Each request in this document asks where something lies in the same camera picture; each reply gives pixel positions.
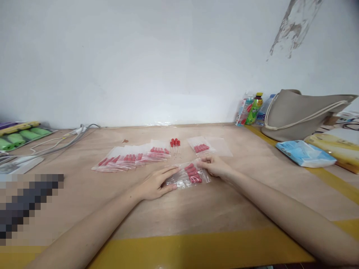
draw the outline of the gray cable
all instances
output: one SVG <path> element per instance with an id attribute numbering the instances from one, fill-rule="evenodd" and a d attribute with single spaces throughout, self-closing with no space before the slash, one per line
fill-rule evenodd
<path id="1" fill-rule="evenodd" d="M 22 163 L 25 163 L 25 162 L 28 162 L 28 161 L 31 161 L 31 160 L 33 160 L 33 159 L 36 159 L 37 157 L 40 157 L 40 156 L 44 156 L 44 155 L 48 155 L 48 154 L 51 154 L 51 153 L 55 153 L 55 152 L 58 152 L 58 151 L 60 151 L 60 150 L 62 150 L 62 149 L 65 149 L 65 148 L 67 148 L 67 147 L 70 147 L 70 146 L 72 146 L 73 144 L 75 144 L 77 141 L 79 141 L 83 136 L 84 136 L 84 134 L 88 131 L 88 129 L 91 127 L 91 126 L 97 126 L 97 127 L 99 127 L 97 124 L 94 124 L 94 123 L 92 123 L 92 124 L 90 124 L 90 125 L 88 125 L 87 127 L 86 127 L 86 129 L 85 129 L 85 131 L 84 132 L 82 132 L 83 131 L 83 128 L 84 128 L 84 125 L 83 124 L 81 124 L 81 133 L 79 133 L 71 142 L 69 142 L 68 144 L 66 144 L 66 145 L 64 145 L 64 146 L 62 146 L 62 147 L 60 147 L 60 148 L 57 148 L 57 149 L 52 149 L 52 150 L 50 150 L 50 151 L 45 151 L 45 152 L 43 152 L 43 153 L 41 153 L 41 154 L 39 154 L 39 155 L 35 155 L 35 156 L 33 156 L 32 158 L 30 158 L 30 159 L 28 159 L 28 160 L 24 160 L 24 161 L 21 161 L 21 162 L 19 162 L 19 163 L 9 163 L 9 164 L 7 164 L 7 165 L 5 165 L 5 166 L 3 166 L 3 167 L 1 167 L 1 169 L 10 169 L 10 168 L 13 168 L 13 167 L 15 167 L 15 166 L 18 166 L 19 164 L 22 164 Z"/>

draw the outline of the forearm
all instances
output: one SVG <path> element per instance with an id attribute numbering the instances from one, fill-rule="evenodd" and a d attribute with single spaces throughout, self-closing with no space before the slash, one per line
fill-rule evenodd
<path id="1" fill-rule="evenodd" d="M 228 181 L 314 256 L 330 265 L 357 265 L 359 243 L 326 218 L 287 195 L 238 172 Z"/>
<path id="2" fill-rule="evenodd" d="M 59 237 L 27 268 L 85 268 L 140 201 L 134 189 L 113 198 Z"/>

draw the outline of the purple item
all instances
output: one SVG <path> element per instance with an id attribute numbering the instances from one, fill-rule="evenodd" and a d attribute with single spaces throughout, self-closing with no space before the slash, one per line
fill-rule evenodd
<path id="1" fill-rule="evenodd" d="M 1 129 L 8 128 L 8 127 L 10 127 L 10 126 L 17 125 L 17 124 L 18 124 L 17 122 L 14 122 L 14 123 L 0 123 L 0 130 L 1 130 Z"/>

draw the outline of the wooden table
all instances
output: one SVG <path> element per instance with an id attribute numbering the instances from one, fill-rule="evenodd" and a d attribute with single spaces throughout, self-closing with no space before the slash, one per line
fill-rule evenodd
<path id="1" fill-rule="evenodd" d="M 67 132 L 58 131 L 39 143 Z M 29 171 L 65 174 L 64 187 L 6 241 L 7 246 L 0 247 L 0 260 L 4 261 L 0 268 L 22 268 L 60 234 L 151 171 L 194 160 L 196 155 L 186 138 L 201 135 L 223 137 L 233 153 L 233 157 L 223 157 L 228 164 L 297 199 L 359 239 L 358 177 L 339 167 L 330 168 L 333 174 L 322 168 L 299 167 L 253 127 L 201 124 L 101 128 L 91 129 L 81 141 L 46 157 Z M 151 139 L 169 141 L 175 137 L 181 140 L 181 158 L 128 172 L 91 170 L 114 146 L 125 145 L 124 139 L 129 141 L 126 145 L 140 145 Z M 14 153 L 29 154 L 35 144 Z M 23 186 L 24 182 L 15 184 Z M 308 261 L 313 257 L 251 202 L 212 178 L 209 184 L 141 202 L 89 267 L 223 269 Z"/>

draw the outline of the bag handle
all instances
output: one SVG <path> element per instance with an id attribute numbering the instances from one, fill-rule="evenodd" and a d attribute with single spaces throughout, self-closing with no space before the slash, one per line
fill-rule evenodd
<path id="1" fill-rule="evenodd" d="M 267 110 L 267 113 L 266 113 L 266 117 L 264 118 L 264 126 L 265 126 L 265 128 L 267 128 L 267 129 L 269 129 L 269 130 L 273 130 L 273 131 L 277 131 L 277 130 L 289 128 L 289 127 L 292 127 L 292 126 L 297 125 L 297 124 L 299 124 L 299 123 L 303 123 L 303 122 L 306 122 L 306 121 L 310 121 L 310 120 L 312 120 L 312 119 L 314 119 L 314 118 L 317 118 L 317 117 L 319 117 L 319 116 L 321 116 L 321 115 L 327 113 L 328 111 L 331 111 L 333 108 L 336 108 L 336 107 L 338 107 L 338 106 L 341 106 L 341 105 L 343 105 L 343 104 L 347 104 L 347 103 L 348 103 L 348 101 L 346 101 L 346 100 L 338 101 L 338 102 L 335 102 L 335 103 L 333 103 L 333 104 L 328 105 L 328 106 L 325 107 L 325 108 L 322 108 L 321 110 L 319 110 L 319 111 L 313 113 L 312 115 L 309 115 L 309 116 L 305 117 L 304 119 L 299 120 L 299 121 L 297 121 L 297 122 L 295 122 L 295 123 L 287 124 L 287 125 L 282 126 L 282 127 L 273 127 L 273 126 L 269 126 L 269 125 L 268 125 L 268 118 L 269 118 L 268 115 L 269 115 L 270 109 L 271 109 L 271 107 L 272 107 L 273 101 L 277 98 L 277 95 L 278 95 L 278 94 L 279 94 L 279 93 L 277 93 L 277 94 L 275 95 L 275 97 L 272 99 L 272 101 L 271 101 L 271 103 L 270 103 L 270 105 L 269 105 L 269 107 L 268 107 L 268 110 Z"/>

